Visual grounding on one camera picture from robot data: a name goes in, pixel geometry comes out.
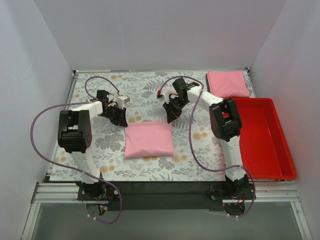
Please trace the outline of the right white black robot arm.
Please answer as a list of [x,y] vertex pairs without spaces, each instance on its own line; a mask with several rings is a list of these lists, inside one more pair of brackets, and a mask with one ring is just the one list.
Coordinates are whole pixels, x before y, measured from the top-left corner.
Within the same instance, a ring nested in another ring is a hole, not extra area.
[[206,110],[210,117],[211,131],[220,142],[225,162],[225,167],[222,169],[225,172],[225,182],[221,184],[216,194],[242,196],[250,184],[249,173],[243,166],[240,150],[243,124],[237,105],[233,98],[224,99],[206,91],[201,81],[191,78],[191,82],[187,83],[186,79],[186,76],[171,77],[175,93],[162,93],[160,89],[157,91],[157,98],[164,99],[163,107],[167,122],[177,120],[188,103]]

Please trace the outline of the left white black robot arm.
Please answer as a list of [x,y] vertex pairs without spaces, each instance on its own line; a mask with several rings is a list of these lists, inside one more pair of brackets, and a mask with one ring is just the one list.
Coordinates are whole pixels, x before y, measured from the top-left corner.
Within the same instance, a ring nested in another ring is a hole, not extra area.
[[107,191],[90,150],[93,142],[91,120],[104,117],[115,126],[128,126],[125,104],[130,102],[130,98],[120,95],[109,100],[109,95],[106,90],[98,90],[97,100],[73,110],[62,110],[59,114],[58,145],[69,153],[76,167],[82,171],[81,183],[78,186],[94,199],[104,198]]

